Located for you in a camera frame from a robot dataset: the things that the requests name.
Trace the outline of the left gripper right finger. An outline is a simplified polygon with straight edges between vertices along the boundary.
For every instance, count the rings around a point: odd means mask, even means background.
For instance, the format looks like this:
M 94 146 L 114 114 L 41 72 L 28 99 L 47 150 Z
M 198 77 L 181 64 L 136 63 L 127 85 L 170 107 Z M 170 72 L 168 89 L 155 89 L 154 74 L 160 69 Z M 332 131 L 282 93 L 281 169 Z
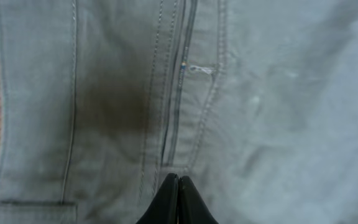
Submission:
M 179 224 L 218 224 L 188 176 L 181 177 L 179 181 L 178 222 Z

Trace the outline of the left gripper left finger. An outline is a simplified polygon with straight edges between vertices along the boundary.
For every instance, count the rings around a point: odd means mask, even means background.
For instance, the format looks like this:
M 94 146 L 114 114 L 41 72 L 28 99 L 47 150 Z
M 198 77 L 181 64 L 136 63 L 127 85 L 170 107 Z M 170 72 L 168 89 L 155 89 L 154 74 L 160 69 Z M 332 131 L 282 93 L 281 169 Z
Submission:
M 179 177 L 169 173 L 136 224 L 177 224 L 178 182 Z

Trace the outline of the grey shorts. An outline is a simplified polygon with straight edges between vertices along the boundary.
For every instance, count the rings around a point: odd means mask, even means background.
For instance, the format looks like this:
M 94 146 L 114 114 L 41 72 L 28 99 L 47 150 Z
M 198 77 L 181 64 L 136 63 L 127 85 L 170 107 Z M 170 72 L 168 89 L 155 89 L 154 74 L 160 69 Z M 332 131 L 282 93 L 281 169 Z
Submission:
M 358 1 L 0 0 L 0 223 L 358 223 Z

